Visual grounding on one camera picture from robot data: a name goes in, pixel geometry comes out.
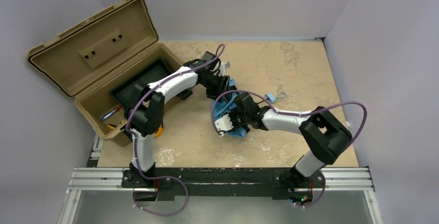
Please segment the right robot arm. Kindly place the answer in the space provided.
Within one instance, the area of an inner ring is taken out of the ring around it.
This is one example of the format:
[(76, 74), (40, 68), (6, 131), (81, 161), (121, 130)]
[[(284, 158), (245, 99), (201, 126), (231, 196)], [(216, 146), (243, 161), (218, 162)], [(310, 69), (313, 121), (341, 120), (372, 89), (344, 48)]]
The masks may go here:
[(309, 151), (303, 155), (290, 172), (279, 180), (298, 186), (325, 165), (332, 165), (351, 144), (350, 131), (328, 110), (319, 106), (316, 113), (283, 111), (270, 106), (259, 106), (248, 93), (234, 99), (234, 107), (226, 116), (231, 130), (243, 127), (271, 131), (279, 130), (302, 135)]

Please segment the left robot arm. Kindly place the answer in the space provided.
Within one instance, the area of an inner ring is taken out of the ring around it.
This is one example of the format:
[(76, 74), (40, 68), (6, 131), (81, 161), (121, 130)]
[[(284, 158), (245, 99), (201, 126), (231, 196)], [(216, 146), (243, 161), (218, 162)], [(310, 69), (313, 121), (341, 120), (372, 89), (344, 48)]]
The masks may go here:
[(163, 124), (165, 104), (198, 84), (206, 88), (207, 97), (215, 99), (229, 86), (230, 77), (225, 74), (228, 68), (230, 63), (222, 62), (220, 53), (206, 52), (163, 79), (135, 85), (125, 108), (125, 130), (133, 142), (129, 180), (146, 186), (162, 179), (155, 174), (153, 146), (155, 134)]

